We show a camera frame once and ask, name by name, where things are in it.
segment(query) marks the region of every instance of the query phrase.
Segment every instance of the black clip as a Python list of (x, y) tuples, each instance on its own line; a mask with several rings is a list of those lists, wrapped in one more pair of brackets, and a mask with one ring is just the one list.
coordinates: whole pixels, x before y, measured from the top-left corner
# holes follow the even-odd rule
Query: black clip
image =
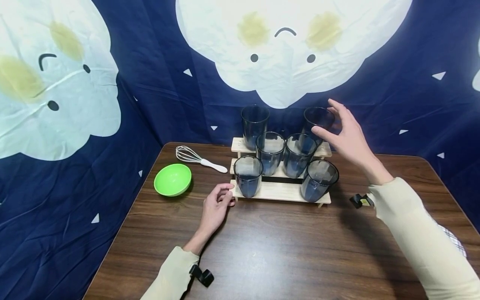
[(353, 206), (357, 209), (362, 206), (375, 206), (373, 201), (367, 195), (360, 196), (360, 194), (356, 194), (350, 198), (350, 202), (352, 202)]
[(197, 278), (198, 281), (200, 281), (200, 283), (203, 284), (205, 287), (209, 287), (215, 279), (212, 272), (210, 272), (209, 270), (205, 270), (205, 272), (202, 273), (202, 270), (197, 264), (194, 264), (192, 266), (192, 268), (190, 269), (190, 274)]

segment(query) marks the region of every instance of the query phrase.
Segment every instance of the glass rim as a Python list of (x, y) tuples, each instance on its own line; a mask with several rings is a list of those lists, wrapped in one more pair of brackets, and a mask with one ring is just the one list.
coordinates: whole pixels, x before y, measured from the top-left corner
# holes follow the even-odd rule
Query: glass rim
[[(282, 150), (277, 151), (277, 152), (267, 152), (267, 151), (264, 151), (264, 150), (260, 149), (260, 147), (258, 146), (258, 139), (259, 139), (261, 136), (265, 135), (266, 133), (275, 133), (277, 136), (279, 136), (279, 137), (282, 139), (282, 141), (283, 141)], [(257, 139), (255, 140), (255, 146), (257, 147), (258, 151), (260, 151), (260, 152), (262, 152), (262, 153), (266, 153), (266, 154), (272, 154), (272, 155), (273, 155), (273, 154), (279, 154), (279, 153), (281, 153), (281, 152), (283, 152), (283, 151), (285, 150), (285, 145), (286, 145), (286, 142), (285, 142), (285, 139), (283, 138), (283, 136), (281, 136), (279, 133), (277, 133), (277, 132), (275, 132), (275, 131), (265, 131), (264, 133), (262, 133), (262, 135), (259, 135), (259, 136), (257, 137)]]
[[(265, 111), (267, 112), (267, 117), (261, 121), (257, 121), (257, 122), (253, 122), (253, 121), (249, 121), (247, 120), (244, 116), (243, 116), (243, 111), (246, 109), (246, 108), (251, 108), (251, 107), (260, 107), (262, 109), (265, 109)], [(257, 105), (257, 104), (252, 104), (252, 105), (248, 105), (248, 106), (245, 106), (244, 108), (242, 108), (241, 112), (240, 112), (240, 116), (243, 120), (249, 122), (249, 123), (261, 123), (261, 122), (265, 122), (266, 120), (268, 120), (268, 118), (270, 117), (270, 111), (268, 110), (268, 108), (264, 107), (264, 106), (260, 106), (260, 105)]]
[[(292, 151), (292, 150), (290, 149), (290, 147), (288, 146), (288, 140), (289, 140), (292, 136), (297, 135), (297, 134), (298, 134), (299, 136), (300, 136), (300, 135), (305, 135), (306, 137), (308, 137), (309, 139), (311, 139), (311, 140), (315, 143), (316, 147), (313, 149), (313, 151), (312, 151), (311, 153), (308, 153), (308, 154), (298, 154), (298, 153), (296, 153), (296, 152), (294, 152), (294, 151)], [(287, 149), (288, 149), (291, 153), (294, 153), (295, 155), (298, 155), (298, 156), (311, 156), (311, 155), (314, 155), (315, 152), (317, 151), (317, 148), (318, 148), (317, 142), (316, 142), (313, 138), (311, 138), (308, 134), (304, 134), (304, 133), (294, 133), (294, 134), (289, 135), (288, 138), (285, 140), (285, 146), (287, 147)]]
[[(313, 177), (310, 176), (310, 173), (308, 172), (308, 168), (310, 167), (310, 164), (312, 164), (312, 162), (314, 162), (314, 161), (324, 161), (324, 162), (328, 163), (329, 165), (331, 165), (331, 166), (335, 169), (335, 171), (336, 171), (336, 174), (337, 174), (336, 180), (335, 180), (334, 182), (330, 183), (330, 184), (321, 184), (317, 179), (313, 179)], [(311, 162), (309, 162), (308, 165), (307, 165), (307, 167), (306, 167), (306, 169), (305, 169), (305, 172), (306, 172), (307, 176), (310, 177), (311, 180), (315, 181), (318, 185), (321, 185), (321, 186), (332, 186), (332, 185), (334, 185), (334, 184), (338, 181), (338, 179), (340, 178), (340, 172), (338, 172), (338, 169), (335, 167), (335, 165), (332, 164), (331, 162), (329, 162), (328, 160), (324, 160), (324, 159), (314, 159), (314, 160), (312, 160)]]
[(245, 155), (245, 156), (242, 156), (240, 157), (239, 159), (237, 159), (235, 161), (235, 164), (233, 164), (233, 175), (235, 175), (235, 177), (237, 177), (237, 163), (239, 160), (241, 160), (242, 158), (244, 157), (252, 157), (256, 160), (258, 160), (258, 162), (260, 163), (260, 166), (262, 167), (262, 170), (260, 170), (260, 175), (256, 176), (255, 178), (252, 178), (252, 179), (241, 179), (243, 181), (253, 181), (253, 180), (257, 180), (263, 173), (264, 173), (264, 165), (262, 163), (262, 161), (258, 158), (258, 157), (255, 157), (255, 156), (251, 156), (251, 155)]
[(332, 127), (333, 123), (335, 122), (335, 114), (331, 111), (329, 111), (328, 109), (326, 108), (323, 108), (323, 107), (320, 107), (320, 106), (312, 106), (312, 107), (309, 107), (309, 108), (306, 108), (304, 111), (303, 111), (303, 118), (305, 119), (305, 121), (307, 121), (308, 123), (312, 124), (313, 126), (320, 126), (319, 124), (316, 124), (316, 123), (313, 123), (312, 121), (310, 121), (307, 116), (305, 115), (305, 113), (307, 112), (307, 110), (309, 109), (314, 109), (314, 108), (320, 108), (322, 110), (325, 110), (327, 112), (327, 114), (330, 114), (330, 115), (333, 115), (333, 122), (330, 124), (330, 127)]

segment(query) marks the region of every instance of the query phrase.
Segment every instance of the whisk handle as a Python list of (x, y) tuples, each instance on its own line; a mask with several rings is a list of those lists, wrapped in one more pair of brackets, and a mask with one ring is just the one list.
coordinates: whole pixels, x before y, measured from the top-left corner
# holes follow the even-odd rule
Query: whisk handle
[(210, 161), (206, 160), (205, 158), (202, 158), (202, 161), (200, 161), (200, 164), (202, 164), (203, 166), (206, 166), (206, 167), (214, 168), (215, 170), (217, 170), (220, 173), (226, 173), (227, 172), (226, 167), (219, 166), (219, 165), (216, 165), (214, 163), (211, 163)]

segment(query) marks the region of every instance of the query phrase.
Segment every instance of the yellow cheek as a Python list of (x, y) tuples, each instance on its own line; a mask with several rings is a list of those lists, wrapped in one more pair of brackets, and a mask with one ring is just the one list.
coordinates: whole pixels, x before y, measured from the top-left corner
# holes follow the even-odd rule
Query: yellow cheek
[(24, 61), (13, 56), (0, 56), (0, 93), (34, 103), (44, 88), (40, 75)]
[(265, 20), (257, 12), (243, 16), (238, 24), (239, 39), (247, 46), (255, 47), (268, 41), (269, 30)]
[(84, 48), (77, 35), (62, 23), (50, 24), (50, 35), (58, 49), (73, 60), (80, 61), (84, 57)]
[(310, 22), (307, 46), (317, 51), (328, 50), (340, 39), (340, 19), (331, 12), (316, 15)]

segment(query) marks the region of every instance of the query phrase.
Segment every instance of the green bowl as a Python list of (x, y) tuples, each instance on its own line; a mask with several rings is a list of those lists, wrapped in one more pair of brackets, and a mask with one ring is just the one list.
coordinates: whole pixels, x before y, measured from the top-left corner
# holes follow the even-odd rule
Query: green bowl
[(191, 181), (192, 171), (186, 165), (173, 164), (158, 172), (153, 187), (160, 195), (175, 197), (185, 192)]

